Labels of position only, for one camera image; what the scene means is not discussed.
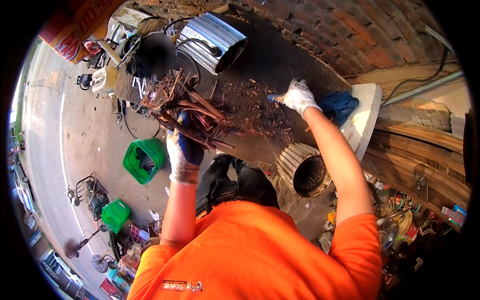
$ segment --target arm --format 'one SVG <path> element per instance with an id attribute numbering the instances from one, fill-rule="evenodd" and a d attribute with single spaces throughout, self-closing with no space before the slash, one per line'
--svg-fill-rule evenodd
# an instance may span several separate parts
<path id="1" fill-rule="evenodd" d="M 268 99 L 296 110 L 310 126 L 338 192 L 337 224 L 351 216 L 373 214 L 372 198 L 357 157 L 340 130 L 323 115 L 305 80 L 293 79 L 287 93 L 269 95 Z"/>
<path id="2" fill-rule="evenodd" d="M 318 108 L 306 108 L 304 117 L 338 192 L 337 224 L 351 216 L 373 214 L 367 181 L 345 136 Z"/>
<path id="3" fill-rule="evenodd" d="M 178 123 L 188 126 L 189 121 L 187 112 L 180 113 Z M 179 251 L 195 237 L 195 194 L 198 170 L 204 152 L 196 142 L 185 137 L 177 129 L 168 133 L 167 150 L 172 173 L 160 245 L 167 245 Z"/>
<path id="4" fill-rule="evenodd" d="M 196 185 L 171 182 L 160 245 L 182 249 L 194 238 Z"/>

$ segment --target concrete ground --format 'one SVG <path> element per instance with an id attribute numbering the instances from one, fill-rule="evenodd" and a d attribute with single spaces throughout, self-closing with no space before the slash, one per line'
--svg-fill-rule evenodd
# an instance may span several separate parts
<path id="1" fill-rule="evenodd" d="M 123 167 L 125 152 L 135 140 L 128 132 L 125 119 L 131 133 L 140 139 L 154 136 L 158 123 L 145 119 L 130 108 L 117 122 L 116 99 L 95 98 L 91 90 L 82 91 L 74 85 L 78 75 L 93 71 L 87 70 L 82 62 L 70 65 L 42 44 L 32 66 L 23 128 L 26 169 L 41 213 L 39 224 L 53 247 L 79 274 L 87 288 L 96 297 L 104 299 L 105 295 L 98 287 L 105 275 L 93 268 L 91 257 L 109 249 L 108 235 L 99 233 L 95 236 L 80 251 L 79 258 L 69 260 L 63 255 L 67 241 L 80 241 L 83 231 L 96 230 L 86 205 L 81 203 L 74 207 L 70 204 L 65 195 L 67 186 L 74 187 L 78 180 L 95 172 L 111 199 L 121 198 L 132 209 L 130 220 L 146 229 L 152 221 L 148 210 L 156 209 L 162 215 L 166 209 L 168 196 L 165 187 L 170 184 L 168 175 L 171 170 L 166 162 L 150 183 L 141 185 Z M 161 129 L 156 137 L 165 143 L 166 132 Z M 200 174 L 214 155 L 213 151 L 206 152 Z M 229 176 L 236 179 L 233 168 Z M 297 197 L 281 180 L 273 182 L 282 210 L 294 218 L 300 232 L 309 240 L 319 237 L 327 214 L 320 199 Z"/>

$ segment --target black pants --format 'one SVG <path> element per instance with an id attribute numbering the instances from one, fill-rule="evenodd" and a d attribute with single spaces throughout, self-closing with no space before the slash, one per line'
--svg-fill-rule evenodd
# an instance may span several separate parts
<path id="1" fill-rule="evenodd" d="M 237 171 L 238 181 L 228 176 L 230 163 Z M 197 216 L 204 210 L 225 201 L 244 200 L 279 208 L 272 183 L 258 167 L 227 154 L 215 156 L 198 182 L 195 200 Z"/>

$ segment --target hand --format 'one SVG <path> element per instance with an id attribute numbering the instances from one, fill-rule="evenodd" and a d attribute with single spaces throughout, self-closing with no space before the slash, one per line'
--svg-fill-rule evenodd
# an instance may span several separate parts
<path id="1" fill-rule="evenodd" d="M 188 126 L 190 123 L 189 113 L 181 112 L 177 122 Z M 169 130 L 167 151 L 172 165 L 170 180 L 182 184 L 197 184 L 198 170 L 204 158 L 204 151 L 197 142 L 181 134 L 178 129 L 173 132 Z"/>
<path id="2" fill-rule="evenodd" d="M 322 111 L 322 109 L 315 103 L 313 94 L 307 87 L 307 81 L 305 79 L 299 81 L 297 78 L 294 78 L 290 82 L 288 91 L 285 94 L 268 95 L 267 97 L 271 102 L 275 101 L 282 103 L 287 107 L 296 110 L 303 119 L 305 119 L 303 113 L 308 107 L 315 107 Z"/>

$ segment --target green bucket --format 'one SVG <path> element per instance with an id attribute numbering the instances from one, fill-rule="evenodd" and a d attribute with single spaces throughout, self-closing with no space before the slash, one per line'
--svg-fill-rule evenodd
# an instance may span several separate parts
<path id="1" fill-rule="evenodd" d="M 102 221 L 114 233 L 118 233 L 123 224 L 128 220 L 131 209 L 121 199 L 117 199 L 102 208 Z"/>
<path id="2" fill-rule="evenodd" d="M 142 149 L 154 162 L 155 166 L 149 174 L 143 168 L 140 168 L 140 160 L 136 158 L 137 148 Z M 162 142 L 157 138 L 147 140 L 135 140 L 130 146 L 123 158 L 123 167 L 138 181 L 139 184 L 149 183 L 153 176 L 161 170 L 167 153 Z"/>

